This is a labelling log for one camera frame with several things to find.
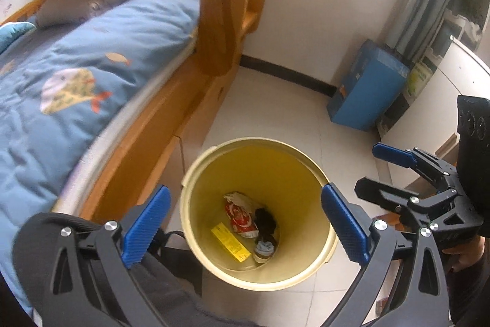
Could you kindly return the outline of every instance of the yellow trash can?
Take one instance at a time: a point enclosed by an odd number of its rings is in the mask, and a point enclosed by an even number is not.
[[[317,164],[282,142],[243,138],[212,147],[192,164],[182,182],[185,237],[202,265],[229,284],[253,291],[292,287],[327,262],[337,245],[320,203],[327,183]],[[223,198],[230,192],[263,204],[277,222],[278,246],[263,265],[253,257],[238,262],[211,232],[221,222],[231,230]],[[235,236],[253,253],[254,240]]]

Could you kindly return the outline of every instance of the tiled floor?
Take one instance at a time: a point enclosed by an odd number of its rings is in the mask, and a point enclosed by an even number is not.
[[[357,199],[354,186],[367,176],[378,179],[371,148],[377,138],[330,122],[328,98],[298,85],[246,68],[238,72],[215,119],[204,148],[224,141],[261,136],[289,143],[309,155],[351,202],[370,216],[382,210]],[[178,212],[171,228],[179,228]],[[203,299],[215,313],[270,327],[319,327],[335,309],[359,271],[341,245],[332,260],[307,281],[276,292],[245,291],[206,272]],[[371,310],[369,320],[374,318]]]

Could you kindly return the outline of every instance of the yellow label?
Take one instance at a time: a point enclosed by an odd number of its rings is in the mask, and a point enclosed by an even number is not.
[[[239,262],[243,262],[251,253],[238,241],[231,231],[223,224],[213,227],[211,229],[216,238],[230,251],[230,253],[237,258]]]

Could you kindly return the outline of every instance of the fish print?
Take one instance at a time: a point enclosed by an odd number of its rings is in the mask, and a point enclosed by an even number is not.
[[[57,71],[42,88],[41,112],[46,115],[64,110],[74,104],[90,101],[92,111],[99,113],[100,102],[112,92],[94,93],[95,78],[86,68],[67,68]]]
[[[105,56],[112,62],[124,63],[127,66],[131,65],[131,60],[128,60],[126,57],[120,55],[119,53],[106,53]]]
[[[9,61],[5,66],[0,68],[0,75],[5,75],[6,73],[12,71],[12,68],[14,68],[15,63],[14,60]]]

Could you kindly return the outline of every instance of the blue box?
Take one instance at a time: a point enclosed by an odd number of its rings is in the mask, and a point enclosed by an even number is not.
[[[367,40],[327,106],[332,122],[367,131],[403,89],[410,70]]]

